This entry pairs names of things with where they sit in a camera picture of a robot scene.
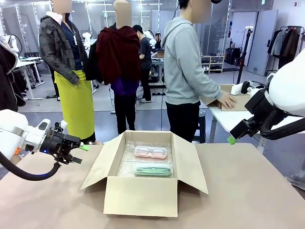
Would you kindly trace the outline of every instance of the beige tabletop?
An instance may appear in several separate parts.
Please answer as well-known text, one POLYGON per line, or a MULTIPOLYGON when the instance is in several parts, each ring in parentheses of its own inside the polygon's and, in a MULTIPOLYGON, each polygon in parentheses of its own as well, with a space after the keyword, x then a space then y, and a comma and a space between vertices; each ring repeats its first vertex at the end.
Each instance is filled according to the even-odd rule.
MULTIPOLYGON (((305 201, 253 145, 196 148, 209 195, 181 183, 178 218, 104 215, 104 181, 79 191, 101 149, 91 146, 89 152, 73 151, 83 159, 81 165, 62 166, 48 180, 30 182, 6 175, 0 181, 0 229, 305 228, 305 201)), ((37 174, 52 165, 52 157, 40 153, 18 164, 37 174)))

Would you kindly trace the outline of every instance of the clothing rack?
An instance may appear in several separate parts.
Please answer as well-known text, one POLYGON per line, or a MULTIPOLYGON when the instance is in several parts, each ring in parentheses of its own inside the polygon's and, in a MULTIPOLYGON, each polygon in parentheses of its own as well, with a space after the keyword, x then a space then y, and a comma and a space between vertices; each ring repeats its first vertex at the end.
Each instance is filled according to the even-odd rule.
MULTIPOLYGON (((300 33, 300 35, 304 35, 305 34, 305 29, 303 26, 292 26, 292 25, 289 25, 289 26, 282 26, 280 30, 283 30, 283 28, 286 28, 286 30, 288 31, 289 29, 297 29, 298 32, 300 33)), ((301 41, 301 45, 300 45, 300 49, 299 49, 299 53, 302 51, 303 49, 303 41, 301 41)), ((272 66, 272 69, 271 70, 268 70, 265 74, 265 76, 268 75, 269 72, 272 72, 272 73, 276 73, 278 70, 275 69, 275 60, 276 60, 276 57, 274 57, 274 60, 273 60, 273 66, 272 66)))

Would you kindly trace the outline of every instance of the gray hoodie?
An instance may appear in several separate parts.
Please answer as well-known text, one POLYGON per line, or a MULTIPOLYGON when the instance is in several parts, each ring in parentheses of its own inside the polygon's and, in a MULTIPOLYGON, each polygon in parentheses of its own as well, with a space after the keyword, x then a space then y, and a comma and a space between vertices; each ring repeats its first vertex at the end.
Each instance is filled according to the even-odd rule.
POLYGON ((161 43, 165 50, 164 76, 169 104, 197 103, 200 96, 221 98, 223 92, 201 65, 200 45, 192 23, 180 17, 165 26, 161 43))

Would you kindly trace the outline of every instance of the cardboard box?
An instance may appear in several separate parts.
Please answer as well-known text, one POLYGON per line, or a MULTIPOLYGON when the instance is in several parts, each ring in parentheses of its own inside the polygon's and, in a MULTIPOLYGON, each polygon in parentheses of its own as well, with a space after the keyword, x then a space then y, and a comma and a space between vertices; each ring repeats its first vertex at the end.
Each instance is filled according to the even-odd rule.
POLYGON ((106 178, 104 214, 177 217, 178 181, 208 194, 195 145, 165 131, 126 131, 105 144, 81 190, 106 178), (117 177, 126 141, 170 143, 174 178, 117 177))
MULTIPOLYGON (((233 84, 221 84, 221 90, 231 93, 233 84)), ((218 107, 222 111, 248 111, 245 108, 246 103, 250 100, 250 96, 247 94, 238 94, 234 95, 234 98, 236 99, 237 103, 235 104, 235 108, 233 109, 227 109, 225 108, 218 100, 215 98, 208 98, 201 96, 201 101, 208 107, 218 107)))
POLYGON ((164 58, 164 51, 158 51, 157 58, 164 58))

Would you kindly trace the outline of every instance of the hand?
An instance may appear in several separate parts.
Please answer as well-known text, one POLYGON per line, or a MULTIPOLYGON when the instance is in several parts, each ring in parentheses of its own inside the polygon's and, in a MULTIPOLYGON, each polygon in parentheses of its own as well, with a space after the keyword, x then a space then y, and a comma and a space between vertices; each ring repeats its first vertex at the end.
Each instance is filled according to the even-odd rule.
POLYGON ((224 105, 224 107, 227 109, 234 108, 236 103, 234 96, 230 95, 227 92, 224 92, 223 96, 218 101, 221 102, 222 105, 224 105))
POLYGON ((75 84, 75 86, 77 87, 80 83, 81 83, 81 80, 78 79, 78 81, 77 81, 77 83, 75 84))

